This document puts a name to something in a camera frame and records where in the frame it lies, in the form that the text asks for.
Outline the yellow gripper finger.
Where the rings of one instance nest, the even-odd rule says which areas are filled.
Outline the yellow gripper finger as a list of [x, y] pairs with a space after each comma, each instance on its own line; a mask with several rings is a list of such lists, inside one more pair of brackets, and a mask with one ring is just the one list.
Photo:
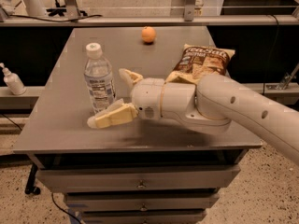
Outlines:
[[137, 115], [138, 111], [132, 103], [125, 103], [120, 99], [107, 109], [88, 118], [87, 124], [93, 129], [104, 129], [131, 122]]
[[141, 74], [138, 74], [136, 72], [130, 71], [128, 69], [121, 68], [119, 70], [119, 75], [121, 79], [126, 83], [126, 85], [131, 90], [133, 86], [141, 81], [143, 79], [143, 76]]

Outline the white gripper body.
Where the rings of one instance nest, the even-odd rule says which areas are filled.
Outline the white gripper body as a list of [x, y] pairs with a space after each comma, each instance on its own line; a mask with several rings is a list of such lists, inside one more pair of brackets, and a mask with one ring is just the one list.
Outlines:
[[131, 92], [132, 103], [141, 119], [158, 120], [162, 117], [160, 101], [164, 80], [145, 78], [137, 82]]

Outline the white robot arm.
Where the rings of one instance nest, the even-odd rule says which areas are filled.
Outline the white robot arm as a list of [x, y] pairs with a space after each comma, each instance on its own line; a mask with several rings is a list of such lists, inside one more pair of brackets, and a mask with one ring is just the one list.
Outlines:
[[217, 134], [234, 121], [299, 164], [298, 111], [223, 75], [208, 74], [191, 84], [144, 78], [127, 69], [119, 73], [131, 90], [131, 101], [114, 102], [90, 117], [89, 127], [103, 129], [139, 117], [173, 119], [189, 130]]

